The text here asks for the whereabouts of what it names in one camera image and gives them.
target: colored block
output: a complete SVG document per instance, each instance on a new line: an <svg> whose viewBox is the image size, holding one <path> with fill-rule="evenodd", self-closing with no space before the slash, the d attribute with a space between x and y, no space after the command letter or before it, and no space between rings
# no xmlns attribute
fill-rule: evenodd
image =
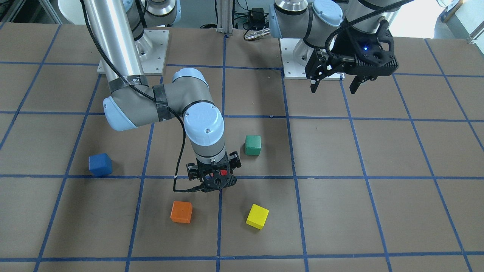
<svg viewBox="0 0 484 272"><path fill-rule="evenodd" d="M106 153L89 156L89 171L96 177L113 172L113 164Z"/></svg>
<svg viewBox="0 0 484 272"><path fill-rule="evenodd" d="M252 208L250 209L246 223L255 228L262 229L266 224L268 214L268 209L258 206L256 204L252 204Z"/></svg>
<svg viewBox="0 0 484 272"><path fill-rule="evenodd" d="M261 146L259 135L245 136L245 155L259 155Z"/></svg>
<svg viewBox="0 0 484 272"><path fill-rule="evenodd" d="M174 201L173 207L171 208L170 218L173 222L176 223L189 224L190 220L192 220L192 210L192 203L184 201Z"/></svg>

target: mounting plate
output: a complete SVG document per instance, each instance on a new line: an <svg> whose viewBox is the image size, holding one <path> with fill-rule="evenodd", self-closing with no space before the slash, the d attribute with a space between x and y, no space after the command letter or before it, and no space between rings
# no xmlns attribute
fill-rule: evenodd
<svg viewBox="0 0 484 272"><path fill-rule="evenodd" d="M140 55L143 72L147 76L162 76L165 68L166 50L168 49L168 30L144 30L144 35L148 35L153 42L153 48L145 55ZM105 74L103 61L97 67L98 74Z"/></svg>
<svg viewBox="0 0 484 272"><path fill-rule="evenodd" d="M282 64L284 67L284 78L287 79L307 79L304 66L294 60L292 51L300 39L279 39L281 45ZM323 80L339 80L341 74L333 74Z"/></svg>

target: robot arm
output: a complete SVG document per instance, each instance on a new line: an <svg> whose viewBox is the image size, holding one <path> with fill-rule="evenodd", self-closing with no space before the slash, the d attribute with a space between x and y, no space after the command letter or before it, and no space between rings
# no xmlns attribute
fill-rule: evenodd
<svg viewBox="0 0 484 272"><path fill-rule="evenodd" d="M141 2L149 16L154 16L154 12L163 9L150 7L169 0ZM106 68L111 68L106 69L111 96L103 101L109 125L123 131L173 117L180 122L183 119L184 131L197 158L196 165L187 165L188 176L202 183L189 190L177 190L175 177L173 190L209 192L234 185L237 179L232 171L241 166L239 156L237 152L227 155L224 119L213 104L203 75L196 69L184 68L173 76L172 83L149 87L128 23L133 8L127 15L121 0L85 0L83 6L85 17L90 20L94 43L101 48Z"/></svg>
<svg viewBox="0 0 484 272"><path fill-rule="evenodd" d="M311 92L334 73L356 75L355 93L361 83L389 76L398 68L393 37L388 27L400 6L413 0L350 0L343 18L331 0L275 0L270 9L271 35L301 38L296 60L305 66ZM334 45L330 42L336 36Z"/></svg>

